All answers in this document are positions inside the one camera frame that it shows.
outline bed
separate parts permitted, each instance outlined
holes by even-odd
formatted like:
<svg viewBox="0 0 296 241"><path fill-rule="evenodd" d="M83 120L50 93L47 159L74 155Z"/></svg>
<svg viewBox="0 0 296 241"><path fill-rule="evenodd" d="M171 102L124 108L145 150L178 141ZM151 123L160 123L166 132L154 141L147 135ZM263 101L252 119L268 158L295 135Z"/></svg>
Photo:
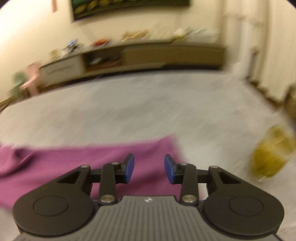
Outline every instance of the bed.
<svg viewBox="0 0 296 241"><path fill-rule="evenodd" d="M127 143L173 135L184 160L218 165L278 198L285 218L278 232L296 236L296 164L257 182L249 158L274 124L289 125L243 81L224 72L162 71L94 79L8 107L0 141L34 147ZM0 240L18 235L10 211L0 211Z"/></svg>

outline pink towel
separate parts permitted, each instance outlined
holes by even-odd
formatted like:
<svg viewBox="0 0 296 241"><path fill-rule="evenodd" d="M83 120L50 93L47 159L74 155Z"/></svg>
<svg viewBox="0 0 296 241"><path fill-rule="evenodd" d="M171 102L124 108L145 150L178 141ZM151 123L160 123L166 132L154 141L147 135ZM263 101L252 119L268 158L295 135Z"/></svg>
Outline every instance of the pink towel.
<svg viewBox="0 0 296 241"><path fill-rule="evenodd" d="M164 156L180 162L171 137L159 141L133 145L29 149L0 145L0 207L11 209L25 193L82 165L92 169L106 163L122 162L128 153L135 156L135 167L129 184L118 184L118 198L122 195L176 195L181 186L171 185L164 169ZM98 185L94 184L91 197L96 198Z"/></svg>

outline cream wall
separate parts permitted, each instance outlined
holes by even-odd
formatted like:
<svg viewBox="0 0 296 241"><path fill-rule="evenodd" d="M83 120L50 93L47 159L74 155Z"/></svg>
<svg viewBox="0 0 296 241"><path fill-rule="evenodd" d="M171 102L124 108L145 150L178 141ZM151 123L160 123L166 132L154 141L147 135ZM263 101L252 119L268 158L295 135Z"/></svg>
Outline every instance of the cream wall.
<svg viewBox="0 0 296 241"><path fill-rule="evenodd" d="M30 63L48 60L48 53L73 38L86 45L96 38L119 40L126 31L151 29L160 23L167 33L178 27L218 30L220 0L191 0L188 9L135 8L93 16L72 23L70 0L10 0L0 9L0 102L13 87L12 75Z"/></svg>

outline curtain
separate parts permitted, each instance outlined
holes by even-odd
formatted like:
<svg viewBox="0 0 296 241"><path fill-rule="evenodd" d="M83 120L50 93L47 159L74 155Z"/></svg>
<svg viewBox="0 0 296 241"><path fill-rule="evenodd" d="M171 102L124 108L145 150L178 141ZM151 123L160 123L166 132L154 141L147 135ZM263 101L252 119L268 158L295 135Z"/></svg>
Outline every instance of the curtain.
<svg viewBox="0 0 296 241"><path fill-rule="evenodd" d="M249 75L254 51L260 53L264 46L266 5L267 0L226 0L223 38L228 50L226 68L241 79ZM257 57L254 72L258 72L261 58Z"/></svg>
<svg viewBox="0 0 296 241"><path fill-rule="evenodd" d="M269 31L259 88L282 102L296 83L296 9L286 0L269 0Z"/></svg>

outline poster on wall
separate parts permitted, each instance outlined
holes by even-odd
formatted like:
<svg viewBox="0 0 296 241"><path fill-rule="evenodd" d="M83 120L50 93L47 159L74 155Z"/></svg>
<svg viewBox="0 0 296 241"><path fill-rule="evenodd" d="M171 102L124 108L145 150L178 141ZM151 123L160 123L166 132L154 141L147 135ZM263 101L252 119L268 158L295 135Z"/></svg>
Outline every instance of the poster on wall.
<svg viewBox="0 0 296 241"><path fill-rule="evenodd" d="M112 9L138 6L189 6L189 0L70 0L74 20Z"/></svg>

